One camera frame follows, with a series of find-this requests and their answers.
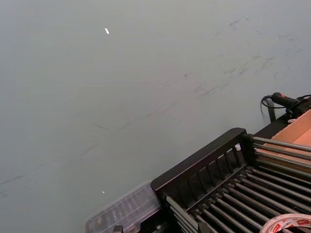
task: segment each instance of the roll of tape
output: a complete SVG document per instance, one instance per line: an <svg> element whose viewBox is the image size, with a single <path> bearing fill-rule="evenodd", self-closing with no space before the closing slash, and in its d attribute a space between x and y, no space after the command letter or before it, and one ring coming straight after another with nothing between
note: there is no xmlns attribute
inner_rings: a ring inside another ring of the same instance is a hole
<svg viewBox="0 0 311 233"><path fill-rule="evenodd" d="M311 215L285 214L270 219L260 233L276 233L289 227L311 228Z"/></svg>

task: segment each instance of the cardboard box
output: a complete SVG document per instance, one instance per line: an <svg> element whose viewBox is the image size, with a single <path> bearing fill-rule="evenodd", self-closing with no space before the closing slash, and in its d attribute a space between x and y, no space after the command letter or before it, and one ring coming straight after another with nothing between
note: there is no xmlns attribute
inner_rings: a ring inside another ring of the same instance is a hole
<svg viewBox="0 0 311 233"><path fill-rule="evenodd" d="M292 124L288 125L283 130L278 132L275 136L272 137L272 140L293 143L293 144L300 144L303 146L311 147L311 110L307 111L305 114L299 117L295 122L293 122ZM271 144L265 144L265 146L277 148L279 150L287 150L287 151L304 154L304 155L310 156L311 158L311 152L305 152L301 150L295 150L295 149L275 146ZM292 160L295 162L299 162L299 163L303 163L303 164L307 164L311 166L311 161L308 161L305 159L299 159L299 158L284 155L281 153L269 152L266 150L259 150L259 151L272 154L275 157L286 158L288 160Z"/></svg>

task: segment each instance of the gray floor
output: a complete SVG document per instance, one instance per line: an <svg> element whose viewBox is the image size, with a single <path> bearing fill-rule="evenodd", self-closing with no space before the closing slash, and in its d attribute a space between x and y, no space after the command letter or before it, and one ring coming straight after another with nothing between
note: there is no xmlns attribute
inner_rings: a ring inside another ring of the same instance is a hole
<svg viewBox="0 0 311 233"><path fill-rule="evenodd" d="M82 232L226 130L262 128L262 96L310 94L310 6L1 1L1 232Z"/></svg>

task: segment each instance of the clear plastic container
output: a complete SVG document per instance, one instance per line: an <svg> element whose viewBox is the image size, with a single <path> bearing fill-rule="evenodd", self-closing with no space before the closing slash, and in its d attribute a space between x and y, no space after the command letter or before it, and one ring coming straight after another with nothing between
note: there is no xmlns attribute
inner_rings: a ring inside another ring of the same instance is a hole
<svg viewBox="0 0 311 233"><path fill-rule="evenodd" d="M128 192L85 222L85 233L112 233L122 225L124 233L137 233L140 224L160 209L147 181Z"/></svg>

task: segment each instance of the black dish rack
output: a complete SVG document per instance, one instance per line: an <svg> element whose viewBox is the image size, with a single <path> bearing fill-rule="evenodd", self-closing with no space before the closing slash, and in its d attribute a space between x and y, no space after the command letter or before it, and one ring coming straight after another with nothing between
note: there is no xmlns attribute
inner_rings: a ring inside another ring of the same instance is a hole
<svg viewBox="0 0 311 233"><path fill-rule="evenodd" d="M253 137L245 129L229 130L152 181L171 224L183 233L258 233L275 216L311 215L311 166L259 151L276 152L263 142L311 151Z"/></svg>

